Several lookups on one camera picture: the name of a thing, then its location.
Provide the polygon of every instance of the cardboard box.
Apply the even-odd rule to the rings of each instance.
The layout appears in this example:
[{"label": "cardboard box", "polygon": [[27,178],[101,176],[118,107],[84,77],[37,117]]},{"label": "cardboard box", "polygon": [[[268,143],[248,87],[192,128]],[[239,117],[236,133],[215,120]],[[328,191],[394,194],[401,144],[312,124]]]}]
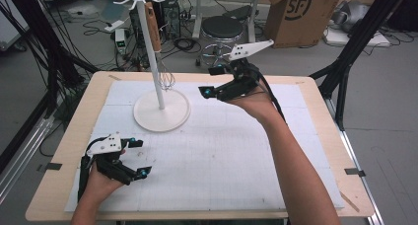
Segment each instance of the cardboard box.
[{"label": "cardboard box", "polygon": [[274,48],[318,44],[339,0],[269,0],[264,34]]}]

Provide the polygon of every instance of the robotic hand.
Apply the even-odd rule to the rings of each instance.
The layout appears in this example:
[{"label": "robotic hand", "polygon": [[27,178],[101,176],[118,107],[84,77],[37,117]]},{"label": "robotic hand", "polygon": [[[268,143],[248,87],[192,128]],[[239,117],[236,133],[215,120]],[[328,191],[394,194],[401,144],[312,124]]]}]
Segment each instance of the robotic hand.
[{"label": "robotic hand", "polygon": [[209,68],[210,75],[220,75],[231,73],[234,79],[217,88],[214,86],[199,87],[200,94],[205,99],[216,98],[222,102],[227,102],[236,98],[245,97],[255,87],[259,86],[266,94],[270,96],[271,101],[280,115],[285,119],[277,99],[274,97],[267,80],[260,73],[259,69],[246,60],[250,56],[263,48],[271,45],[272,40],[236,45],[230,55],[229,64]]},{"label": "robotic hand", "polygon": [[127,186],[133,181],[146,179],[152,167],[139,168],[134,171],[124,166],[119,160],[125,147],[142,147],[142,144],[142,140],[135,140],[135,138],[121,139],[118,132],[93,140],[81,159],[78,199],[80,200],[86,189],[90,168],[94,161],[100,173]]}]

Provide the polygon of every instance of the wooden table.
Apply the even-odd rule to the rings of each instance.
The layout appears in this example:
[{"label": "wooden table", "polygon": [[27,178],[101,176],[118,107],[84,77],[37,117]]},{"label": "wooden table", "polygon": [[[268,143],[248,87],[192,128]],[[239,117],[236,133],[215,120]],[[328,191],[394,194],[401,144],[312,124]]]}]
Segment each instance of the wooden table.
[{"label": "wooden table", "polygon": [[[175,74],[177,82],[229,82],[230,75]],[[299,85],[311,114],[332,173],[345,201],[337,210],[340,217],[370,217],[374,214],[366,190],[356,175],[344,169],[355,168],[316,83],[309,77],[266,76],[270,84]],[[72,213],[64,212],[80,156],[89,142],[93,127],[105,103],[113,81],[151,81],[151,73],[98,72],[89,84],[83,99],[65,132],[51,163],[62,164],[59,171],[47,171],[27,210],[30,221],[69,221]],[[182,212],[112,212],[100,213],[101,220],[164,220],[164,219],[259,219],[285,218],[285,211],[182,211]]]}]

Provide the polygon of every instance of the forearm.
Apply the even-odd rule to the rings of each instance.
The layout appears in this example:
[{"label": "forearm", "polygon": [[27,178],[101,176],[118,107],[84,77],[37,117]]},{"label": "forearm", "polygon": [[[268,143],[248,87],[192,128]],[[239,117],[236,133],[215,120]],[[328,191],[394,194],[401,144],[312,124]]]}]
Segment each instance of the forearm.
[{"label": "forearm", "polygon": [[96,224],[96,214],[100,204],[91,201],[87,194],[84,194],[74,211],[71,220],[72,225],[93,225]]},{"label": "forearm", "polygon": [[325,186],[281,116],[272,113],[258,121],[270,142],[292,224],[339,224]]}]

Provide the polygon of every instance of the power strip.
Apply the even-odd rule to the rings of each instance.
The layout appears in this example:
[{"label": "power strip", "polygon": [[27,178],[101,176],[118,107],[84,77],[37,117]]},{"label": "power strip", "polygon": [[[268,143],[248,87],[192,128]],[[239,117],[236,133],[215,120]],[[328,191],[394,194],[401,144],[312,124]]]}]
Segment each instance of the power strip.
[{"label": "power strip", "polygon": [[123,21],[116,21],[113,24],[111,24],[111,27],[105,27],[104,29],[108,32],[113,32],[116,28],[123,25]]}]

